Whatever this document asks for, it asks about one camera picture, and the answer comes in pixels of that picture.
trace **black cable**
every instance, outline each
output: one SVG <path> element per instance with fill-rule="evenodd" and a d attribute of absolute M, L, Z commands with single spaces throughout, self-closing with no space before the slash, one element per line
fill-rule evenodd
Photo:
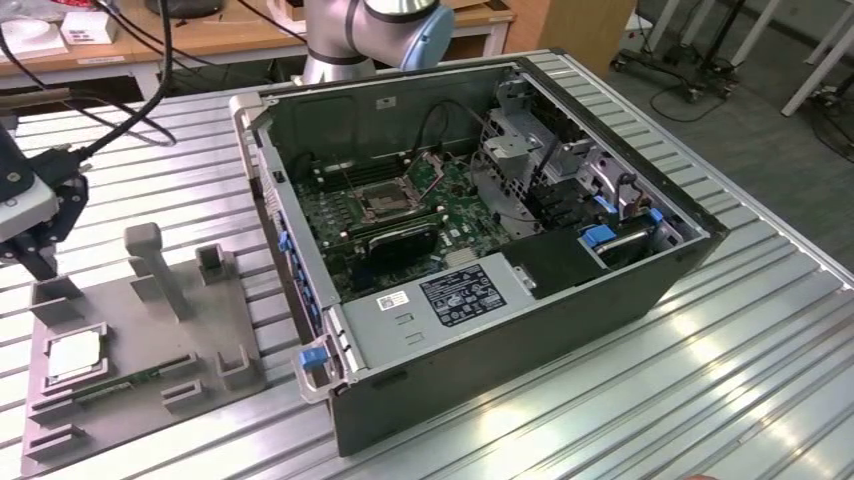
<path fill-rule="evenodd" d="M 546 165 L 552 161 L 552 158 L 556 156 L 556 152 L 558 151 L 558 146 L 561 145 L 561 136 L 556 133 L 556 138 L 552 140 L 549 144 L 549 148 L 546 149 L 546 154 L 544 155 L 544 159 L 534 167 L 534 172 L 532 173 L 532 183 L 529 184 L 529 190 L 534 186 L 534 181 L 537 181 L 537 177 L 540 177 L 541 173 L 546 169 Z"/>
<path fill-rule="evenodd" d="M 163 52 L 151 46 L 150 43 L 147 43 L 143 39 L 139 38 L 139 36 L 137 35 L 137 33 L 134 31 L 131 31 L 131 29 L 134 29 L 137 32 L 139 32 L 139 34 L 142 34 L 146 38 L 149 38 L 153 42 L 157 42 L 159 45 L 163 45 L 163 40 L 161 40 L 154 34 L 149 33 L 137 23 L 134 23 L 131 21 L 131 19 L 129 17 L 125 16 L 125 14 L 121 11 L 115 11 L 114 8 L 111 8 L 109 5 L 102 4 L 99 1 L 94 2 L 95 7 L 103 11 L 107 15 L 110 15 L 110 18 L 114 19 L 114 21 L 119 24 L 119 26 L 122 27 L 122 29 L 129 32 L 129 34 L 137 39 L 138 42 L 141 42 L 150 50 L 153 50 L 155 53 L 163 55 Z M 175 46 L 173 46 L 173 50 L 175 51 L 175 53 L 178 55 L 181 55 L 182 57 L 186 57 L 187 59 L 199 62 L 202 65 L 207 66 L 207 67 L 213 67 L 213 68 L 218 68 L 218 69 L 223 69 L 226 70 L 226 74 L 231 73 L 233 75 L 238 76 L 238 77 L 245 77 L 253 81 L 257 81 L 258 78 L 246 75 L 241 72 L 229 72 L 229 67 L 231 65 L 218 65 L 214 62 L 210 62 L 207 60 L 205 60 L 203 58 L 197 57 L 195 55 L 191 55 L 190 53 L 187 53 L 185 50 L 181 50 L 179 48 L 175 48 Z M 183 63 L 181 63 L 178 60 L 175 60 L 175 64 L 178 66 L 181 66 L 182 68 L 191 70 L 187 65 L 185 65 Z"/>
<path fill-rule="evenodd" d="M 151 50 L 153 52 L 155 52 L 158 55 L 165 56 L 163 54 L 163 50 L 161 50 L 158 47 L 155 47 L 150 42 L 147 42 L 129 27 L 129 25 L 126 25 L 126 21 L 129 23 L 133 24 L 133 22 L 127 19 L 127 17 L 122 17 L 121 14 L 117 15 L 117 13 L 110 9 L 110 7 L 107 7 L 106 5 L 103 5 L 99 2 L 95 2 L 94 5 L 98 6 L 98 8 L 110 16 L 110 18 L 113 18 L 113 20 L 117 22 L 117 24 L 119 25 L 119 27 L 122 27 L 122 29 L 129 33 L 129 35 L 131 35 L 131 37 L 143 44 L 143 46 L 146 48 L 149 48 L 149 50 Z M 163 44 L 163 41 L 155 37 L 154 35 L 151 35 L 149 32 L 146 32 L 139 26 L 135 26 L 137 30 L 139 30 L 143 35 L 146 35 L 149 38 L 151 38 L 154 41 L 157 41 L 159 44 Z M 205 81 L 211 81 L 210 79 L 205 78 L 205 76 L 193 68 L 190 68 L 185 63 L 182 63 L 178 59 L 174 60 L 175 65 L 178 65 L 179 67 L 182 67 L 186 71 L 189 71 L 193 75 L 198 76 L 199 78 L 202 78 L 202 80 Z M 178 79 L 177 76 L 173 76 L 173 80 L 181 81 Z M 185 79 L 185 85 L 189 85 L 194 90 L 198 90 L 201 92 L 206 92 L 209 90 L 206 90 L 205 88 L 201 88 L 195 85 L 193 85 L 191 83 L 189 83 L 189 81 Z"/>
<path fill-rule="evenodd" d="M 825 147 L 837 154 L 837 156 L 845 160 L 847 162 L 854 164 L 854 159 L 852 159 L 852 157 L 844 152 L 841 151 L 832 142 L 829 142 L 824 137 L 823 134 L 819 131 L 819 119 L 821 117 L 825 118 L 825 120 L 833 125 L 835 129 L 843 134 L 843 136 L 845 137 L 845 139 L 848 140 L 849 144 L 853 144 L 854 142 L 852 141 L 852 136 L 845 132 L 845 130 L 843 129 L 843 126 L 836 122 L 836 120 L 833 119 L 833 117 L 831 117 L 828 115 L 828 112 L 824 111 L 824 109 L 821 108 L 820 105 L 813 105 L 813 109 L 815 109 L 815 113 L 811 114 L 811 128 L 813 129 L 813 135 L 816 136 L 816 139 L 823 143 L 823 145 L 825 145 Z"/>
<path fill-rule="evenodd" d="M 282 25 L 280 22 L 277 22 L 273 18 L 270 18 L 268 15 L 265 15 L 253 5 L 250 5 L 246 2 L 246 0 L 238 0 L 238 3 L 241 5 L 243 5 L 256 15 L 262 17 L 268 21 L 268 23 L 270 23 L 274 27 L 277 27 L 280 30 L 288 32 L 289 35 L 292 35 L 301 42 L 304 42 L 306 45 L 309 45 L 309 40 L 306 40 L 306 38 L 300 33 L 297 33 L 294 30 L 288 28 L 285 25 Z"/>
<path fill-rule="evenodd" d="M 680 33 L 677 34 L 680 41 L 683 40 L 683 35 L 685 34 L 685 30 L 689 28 L 689 23 L 692 23 L 692 17 L 695 16 L 695 12 L 697 12 L 697 8 L 700 7 L 701 3 L 704 3 L 704 0 L 697 0 L 697 2 L 695 3 L 695 6 L 692 7 L 692 10 L 689 10 L 689 16 L 685 17 L 685 22 L 683 22 L 683 26 L 680 27 Z"/>
<path fill-rule="evenodd" d="M 422 124 L 418 127 L 418 134 L 416 135 L 416 144 L 413 145 L 413 149 L 410 150 L 410 158 L 416 157 L 418 150 L 422 148 L 422 142 L 425 141 L 425 130 L 428 129 L 428 123 L 430 122 L 430 118 L 433 117 L 433 114 L 440 109 L 440 107 L 445 109 L 445 114 L 446 114 L 446 117 L 445 117 L 446 123 L 445 123 L 442 133 L 445 134 L 445 131 L 448 131 L 452 114 L 448 111 L 446 105 L 454 105 L 456 107 L 462 109 L 469 114 L 469 116 L 472 116 L 478 121 L 478 123 L 484 126 L 484 128 L 488 128 L 488 124 L 484 121 L 484 118 L 481 118 L 481 115 L 478 115 L 478 113 L 469 106 L 464 105 L 462 103 L 460 103 L 457 100 L 452 98 L 445 98 L 440 100 L 437 103 L 434 103 L 430 106 L 430 109 L 425 114 L 425 118 L 422 119 Z"/>
<path fill-rule="evenodd" d="M 6 58 L 10 59 L 10 62 L 22 71 L 22 73 L 27 77 L 30 77 L 30 79 L 37 84 L 37 86 L 42 90 L 50 90 L 51 89 L 50 85 L 42 81 L 42 79 L 37 76 L 35 73 L 33 73 L 33 71 L 27 68 L 27 66 L 22 63 L 22 61 L 18 59 L 18 57 L 13 53 L 13 49 L 10 48 L 10 44 L 6 41 L 6 35 L 3 34 L 3 29 L 0 29 L 0 51 L 3 51 L 3 55 L 6 56 Z M 101 95 L 98 95 L 94 92 L 77 90 L 77 91 L 73 91 L 73 95 L 79 100 L 89 99 L 89 100 L 95 100 L 95 101 L 98 101 L 98 102 L 101 102 L 103 104 L 113 105 L 114 107 L 119 108 L 123 112 L 126 112 L 131 116 L 138 113 L 137 110 L 134 110 L 127 105 L 123 105 L 123 104 L 121 104 L 118 102 L 113 102 L 113 101 L 102 98 Z M 94 113 L 87 112 L 83 108 L 81 108 L 77 105 L 74 105 L 74 103 L 62 102 L 62 104 L 66 105 L 66 107 L 69 107 L 70 109 L 75 110 L 78 113 L 81 113 L 85 117 L 90 118 L 95 122 L 98 122 L 102 125 L 105 125 L 106 127 L 110 127 L 110 128 L 114 128 L 114 129 L 119 128 L 119 125 L 117 125 L 115 123 L 113 123 L 109 120 L 105 120 L 102 117 L 99 117 Z M 171 147 L 173 145 L 175 145 L 175 143 L 177 143 L 175 136 L 170 133 L 170 131 L 166 128 L 163 128 L 157 122 L 154 122 L 149 118 L 143 118 L 143 122 L 146 123 L 146 125 L 149 125 L 151 128 L 154 128 L 155 131 L 158 131 L 167 138 L 167 140 L 166 141 L 154 140 L 154 139 L 149 138 L 147 136 L 141 135 L 137 132 L 129 132 L 129 135 L 131 137 L 134 137 L 138 140 L 146 142 L 149 145 L 155 145 L 155 146 L 161 146 L 161 147 Z"/>
<path fill-rule="evenodd" d="M 158 0 L 158 4 L 161 7 L 161 11 L 167 12 L 169 11 L 167 0 Z M 155 95 L 154 97 L 151 97 L 149 102 L 146 102 L 146 105 L 143 105 L 143 108 L 141 108 L 139 111 L 134 115 L 131 115 L 131 118 L 129 118 L 122 123 L 122 125 L 119 125 L 119 128 L 115 128 L 110 133 L 107 133 L 107 135 L 99 138 L 89 147 L 83 147 L 75 152 L 81 155 L 82 160 L 86 160 L 93 155 L 95 155 L 95 153 L 102 148 L 105 148 L 114 140 L 117 140 L 122 135 L 125 135 L 125 133 L 129 132 L 131 128 L 134 128 L 134 125 L 137 125 L 141 122 L 141 120 L 146 118 L 146 116 L 151 113 L 151 111 L 155 109 L 155 107 L 163 100 L 163 97 L 166 96 L 166 91 L 169 89 L 170 81 L 173 79 L 173 62 L 175 58 L 174 58 L 174 51 L 173 51 L 173 25 L 170 24 L 170 17 L 169 15 L 162 15 L 161 18 L 163 22 L 163 41 L 165 41 L 166 51 L 165 51 L 165 58 L 163 58 L 163 76 L 161 77 L 161 86 L 158 87 L 158 91 L 155 92 Z"/>
<path fill-rule="evenodd" d="M 683 87 L 683 85 L 674 85 L 673 87 L 668 87 L 664 90 L 661 90 L 656 95 L 653 95 L 650 97 L 650 108 L 656 111 L 656 113 L 658 113 L 662 117 L 665 117 L 668 120 L 673 120 L 674 122 L 680 122 L 680 123 L 695 123 L 695 122 L 700 122 L 704 118 L 707 118 L 707 116 L 715 112 L 719 108 L 721 108 L 724 106 L 724 104 L 727 103 L 727 99 L 721 99 L 721 103 L 719 103 L 715 107 L 712 107 L 709 110 L 707 110 L 704 113 L 701 113 L 697 117 L 695 118 L 677 118 L 673 117 L 670 115 L 668 115 L 665 112 L 662 112 L 658 108 L 658 106 L 656 106 L 656 100 L 658 99 L 660 96 L 662 96 L 662 94 L 674 91 L 677 88 Z"/>
<path fill-rule="evenodd" d="M 641 0 L 638 0 L 636 4 L 636 16 L 638 17 L 638 30 L 641 31 L 641 37 L 644 37 L 644 46 L 641 47 L 641 53 L 648 53 L 649 55 L 654 55 L 653 49 L 650 48 L 650 39 L 646 38 L 646 32 L 644 31 L 644 23 L 641 22 Z"/>

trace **white box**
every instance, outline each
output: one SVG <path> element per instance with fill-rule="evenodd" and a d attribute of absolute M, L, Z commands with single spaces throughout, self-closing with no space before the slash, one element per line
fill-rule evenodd
<path fill-rule="evenodd" d="M 114 42 L 118 27 L 105 12 L 69 12 L 63 37 L 70 45 L 105 45 Z"/>
<path fill-rule="evenodd" d="M 629 17 L 629 23 L 626 24 L 626 32 L 620 39 L 620 49 L 641 53 L 644 37 L 650 38 L 652 33 L 653 24 L 642 17 L 638 17 L 637 13 L 633 13 L 632 17 Z"/>
<path fill-rule="evenodd" d="M 51 55 L 62 55 L 69 53 L 66 42 L 63 42 L 63 36 L 59 33 L 57 25 L 49 24 L 49 28 L 45 34 L 35 38 L 21 38 L 15 35 L 15 29 L 10 26 L 13 22 L 5 22 L 3 34 L 6 36 L 6 42 L 10 45 L 10 50 L 15 58 L 19 60 L 27 60 L 30 58 L 50 57 Z M 0 63 L 9 62 L 9 58 L 0 53 Z"/>

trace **metal panel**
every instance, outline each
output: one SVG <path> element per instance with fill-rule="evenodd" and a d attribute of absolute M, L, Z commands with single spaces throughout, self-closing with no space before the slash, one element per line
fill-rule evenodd
<path fill-rule="evenodd" d="M 93 159 L 94 203 L 61 247 L 61 264 L 78 270 L 83 283 L 129 274 L 117 241 L 127 225 L 151 219 L 171 238 L 170 261 L 209 241 L 238 248 L 273 387 L 51 477 L 852 475 L 851 273 L 572 59 L 550 52 L 529 58 L 581 89 L 582 103 L 735 229 L 704 267 L 632 325 L 340 458 L 328 410 L 304 403 L 293 381 L 300 341 L 246 182 L 233 171 L 234 133 L 219 120 L 231 93 L 171 99 L 155 116 L 182 126 L 175 132 L 185 140 L 165 148 L 123 139 Z M 33 152 L 53 142 L 86 143 L 81 139 L 98 136 L 99 127 L 82 121 L 67 112 L 26 118 L 22 142 Z M 87 259 L 97 252 L 103 262 Z M 0 479 L 19 471 L 21 433 L 13 430 L 33 325 L 22 313 L 26 282 L 18 267 L 0 267 Z"/>

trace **wooden desk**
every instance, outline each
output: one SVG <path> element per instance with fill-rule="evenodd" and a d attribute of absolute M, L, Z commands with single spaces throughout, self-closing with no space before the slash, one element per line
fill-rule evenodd
<path fill-rule="evenodd" d="M 249 0 L 262 12 L 269 12 L 266 0 Z M 163 37 L 161 17 L 143 5 L 143 0 L 121 0 L 125 15 L 147 32 Z M 485 5 L 456 11 L 456 37 L 486 36 L 484 56 L 504 52 L 510 10 L 496 11 Z M 221 15 L 190 20 L 177 27 L 173 21 L 175 46 L 217 64 L 270 60 L 305 55 L 305 45 L 280 32 L 237 1 L 226 2 Z M 34 60 L 25 64 L 41 72 L 46 83 L 63 83 L 95 78 L 133 76 L 143 97 L 151 98 L 159 86 L 161 55 L 154 53 L 126 32 L 119 31 L 113 45 L 71 46 L 71 52 Z M 182 59 L 190 67 L 198 62 Z M 0 65 L 0 89 L 30 86 L 33 82 L 10 64 Z"/>
<path fill-rule="evenodd" d="M 69 53 L 25 60 L 46 83 L 65 83 L 95 78 L 133 75 L 139 43 L 122 33 L 113 45 L 70 45 Z M 33 86 L 11 62 L 0 63 L 0 89 Z"/>

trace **blue latch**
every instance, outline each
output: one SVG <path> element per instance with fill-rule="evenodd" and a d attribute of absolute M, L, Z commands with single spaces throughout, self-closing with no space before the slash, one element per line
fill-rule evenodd
<path fill-rule="evenodd" d="M 605 242 L 610 242 L 617 238 L 617 234 L 612 227 L 608 225 L 598 225 L 593 228 L 589 228 L 582 236 L 585 243 L 590 248 L 596 248 L 602 245 Z"/>
<path fill-rule="evenodd" d="M 617 208 L 614 208 L 614 205 L 609 203 L 609 201 L 605 199 L 602 195 L 597 195 L 596 197 L 593 197 L 593 199 L 597 202 L 600 202 L 600 204 L 605 207 L 609 213 L 617 213 Z"/>
<path fill-rule="evenodd" d="M 300 365 L 306 371 L 322 367 L 329 359 L 330 354 L 324 347 L 310 348 L 300 352 Z"/>
<path fill-rule="evenodd" d="M 662 220 L 665 220 L 665 214 L 658 210 L 658 208 L 650 209 L 650 217 L 653 217 L 656 224 L 662 223 Z"/>
<path fill-rule="evenodd" d="M 292 248 L 292 237 L 289 232 L 282 232 L 280 234 L 280 251 L 282 253 L 288 252 Z"/>

